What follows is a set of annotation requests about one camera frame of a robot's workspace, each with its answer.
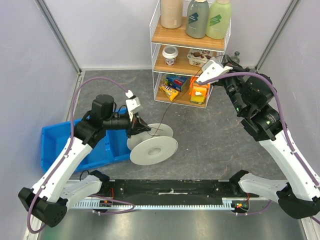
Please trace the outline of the grey plastic cable spool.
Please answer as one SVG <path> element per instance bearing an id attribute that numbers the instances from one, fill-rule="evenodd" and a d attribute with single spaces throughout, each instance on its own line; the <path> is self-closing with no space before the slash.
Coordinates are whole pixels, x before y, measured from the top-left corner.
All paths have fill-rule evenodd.
<path id="1" fill-rule="evenodd" d="M 178 142 L 173 138 L 173 129 L 163 123 L 148 125 L 151 130 L 133 135 L 127 140 L 130 150 L 129 159 L 140 166 L 161 163 L 169 159 L 178 149 Z"/>

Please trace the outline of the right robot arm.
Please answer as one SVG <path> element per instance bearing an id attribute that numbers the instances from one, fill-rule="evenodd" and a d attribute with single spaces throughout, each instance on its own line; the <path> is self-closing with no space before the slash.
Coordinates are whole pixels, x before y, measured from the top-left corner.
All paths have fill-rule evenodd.
<path id="1" fill-rule="evenodd" d="M 228 55 L 223 56 L 222 66 L 231 69 L 215 85 L 224 87 L 244 130 L 271 155 L 286 177 L 272 180 L 240 170 L 230 178 L 230 193 L 267 198 L 294 219 L 314 218 L 320 212 L 320 177 L 295 145 L 271 79 L 243 68 Z"/>

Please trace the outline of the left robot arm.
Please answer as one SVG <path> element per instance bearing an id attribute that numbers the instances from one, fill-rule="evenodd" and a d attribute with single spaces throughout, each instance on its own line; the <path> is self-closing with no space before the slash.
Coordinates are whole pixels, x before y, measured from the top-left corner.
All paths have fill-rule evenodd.
<path id="1" fill-rule="evenodd" d="M 147 132 L 150 127 L 139 117 L 142 106 L 137 96 L 127 93 L 125 113 L 116 111 L 114 98 L 107 94 L 98 95 L 89 110 L 78 123 L 71 122 L 71 132 L 66 145 L 43 177 L 32 188 L 23 187 L 18 198 L 28 212 L 27 228 L 31 217 L 51 228 L 65 217 L 68 208 L 87 196 L 106 196 L 110 191 L 109 177 L 97 170 L 74 184 L 65 185 L 83 159 L 97 146 L 108 130 L 125 130 L 128 138 Z"/>

